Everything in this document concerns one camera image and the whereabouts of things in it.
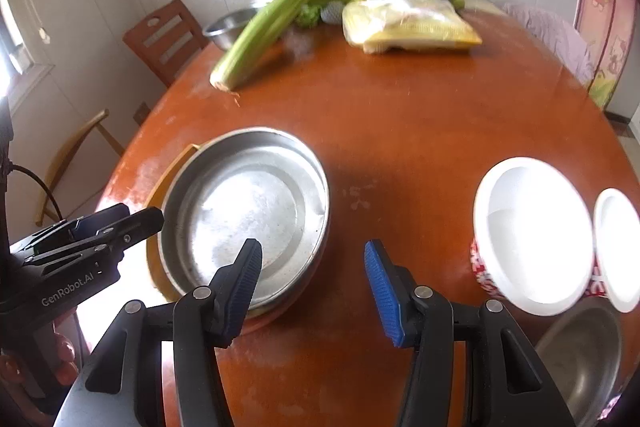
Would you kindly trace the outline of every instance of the blue gripper pad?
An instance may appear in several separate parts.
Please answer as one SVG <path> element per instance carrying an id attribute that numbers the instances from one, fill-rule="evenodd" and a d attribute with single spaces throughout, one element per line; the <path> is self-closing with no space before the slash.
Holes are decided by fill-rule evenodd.
<path id="1" fill-rule="evenodd" d="M 394 346 L 401 347 L 404 341 L 404 329 L 400 302 L 373 241 L 368 241 L 364 246 L 364 267 L 385 334 L 393 341 Z"/>

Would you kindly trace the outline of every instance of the orange table surface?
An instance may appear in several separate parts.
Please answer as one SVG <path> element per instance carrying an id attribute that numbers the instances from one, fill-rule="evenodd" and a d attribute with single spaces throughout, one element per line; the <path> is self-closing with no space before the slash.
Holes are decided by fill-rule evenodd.
<path id="1" fill-rule="evenodd" d="M 533 156 L 564 173 L 593 211 L 598 193 L 622 190 L 640 208 L 640 186 L 585 89 L 506 17 L 465 14 L 484 43 L 467 53 L 366 55 L 342 29 L 291 31 L 238 96 L 213 89 L 221 52 L 210 44 L 145 121 L 100 206 L 142 208 L 158 178 L 191 143 L 270 126 L 316 153 L 330 185 L 324 256 L 280 318 L 218 350 L 236 426 L 394 425 L 410 350 L 383 334 L 364 272 L 364 243 L 383 240 L 418 283 L 451 301 L 486 299 L 473 276 L 472 206 L 482 176 L 510 156 Z M 164 302 L 145 247 L 126 251 L 119 282 L 79 307 L 95 346 L 129 299 Z M 535 343 L 557 317 L 514 316 Z M 625 314 L 618 387 L 640 353 L 640 311 Z M 464 361 L 456 346 L 450 425 L 460 425 Z M 164 357 L 167 423 L 179 425 L 170 352 Z"/>

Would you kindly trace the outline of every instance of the metal screw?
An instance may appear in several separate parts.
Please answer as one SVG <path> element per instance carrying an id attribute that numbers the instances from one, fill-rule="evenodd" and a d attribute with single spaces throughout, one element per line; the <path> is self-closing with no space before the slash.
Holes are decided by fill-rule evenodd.
<path id="1" fill-rule="evenodd" d="M 433 290 L 428 286 L 417 286 L 414 293 L 420 299 L 428 299 L 433 295 Z"/>
<path id="2" fill-rule="evenodd" d="M 206 299 L 211 295 L 211 289 L 208 286 L 198 286 L 193 291 L 193 297 L 196 299 Z"/>
<path id="3" fill-rule="evenodd" d="M 138 313 L 140 308 L 142 308 L 140 301 L 129 301 L 125 304 L 124 311 L 127 313 Z"/>
<path id="4" fill-rule="evenodd" d="M 495 299 L 489 299 L 486 302 L 486 308 L 492 313 L 500 313 L 502 311 L 502 303 Z"/>

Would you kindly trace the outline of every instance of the window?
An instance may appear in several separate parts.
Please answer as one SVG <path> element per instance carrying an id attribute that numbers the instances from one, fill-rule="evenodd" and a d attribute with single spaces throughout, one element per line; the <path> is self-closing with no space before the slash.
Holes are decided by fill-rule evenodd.
<path id="1" fill-rule="evenodd" d="M 11 81 L 11 77 L 13 67 L 9 68 L 11 63 L 8 60 L 4 60 L 4 50 L 0 49 L 0 98 L 6 95 L 7 90 L 9 89 L 9 82 Z"/>
<path id="2" fill-rule="evenodd" d="M 2 76 L 8 75 L 11 78 L 15 73 L 24 74 L 33 65 L 8 0 L 0 0 L 0 52 L 4 57 Z"/>

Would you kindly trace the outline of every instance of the stainless steel bowl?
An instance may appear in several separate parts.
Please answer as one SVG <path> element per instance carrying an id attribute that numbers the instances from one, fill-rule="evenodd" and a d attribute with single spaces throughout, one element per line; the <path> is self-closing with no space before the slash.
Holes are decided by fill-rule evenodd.
<path id="1" fill-rule="evenodd" d="M 549 328 L 536 351 L 577 427 L 590 427 L 610 400 L 622 355 L 620 316 L 602 297 L 579 301 Z"/>
<path id="2" fill-rule="evenodd" d="M 258 10 L 259 7 L 251 7 L 231 12 L 204 28 L 202 34 L 222 51 L 227 51 Z"/>
<path id="3" fill-rule="evenodd" d="M 208 284 L 244 240 L 262 245 L 249 310 L 272 309 L 321 251 L 329 189 L 318 158 L 299 139 L 267 127 L 225 134 L 188 160 L 162 206 L 160 259 L 182 295 Z"/>

